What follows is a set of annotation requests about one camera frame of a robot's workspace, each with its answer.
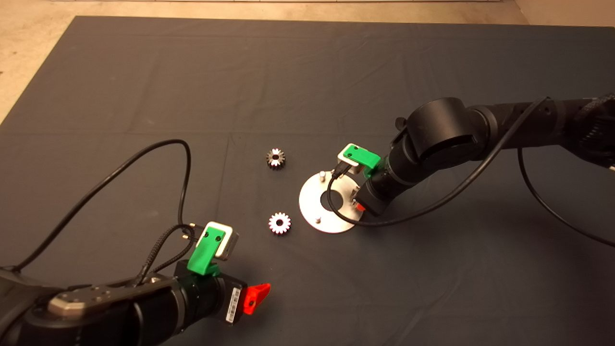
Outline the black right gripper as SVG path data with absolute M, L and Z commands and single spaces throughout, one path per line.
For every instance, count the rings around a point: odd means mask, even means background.
M 411 184 L 404 174 L 409 172 L 412 162 L 403 157 L 386 156 L 371 171 L 370 177 L 358 191 L 357 211 L 368 211 L 382 215 L 389 204 Z

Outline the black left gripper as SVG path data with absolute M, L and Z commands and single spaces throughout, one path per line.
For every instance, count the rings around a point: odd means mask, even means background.
M 186 307 L 182 328 L 211 318 L 227 325 L 237 324 L 244 314 L 253 315 L 268 297 L 270 283 L 247 286 L 228 274 L 200 275 L 187 269 L 187 260 L 176 263 L 174 275 Z

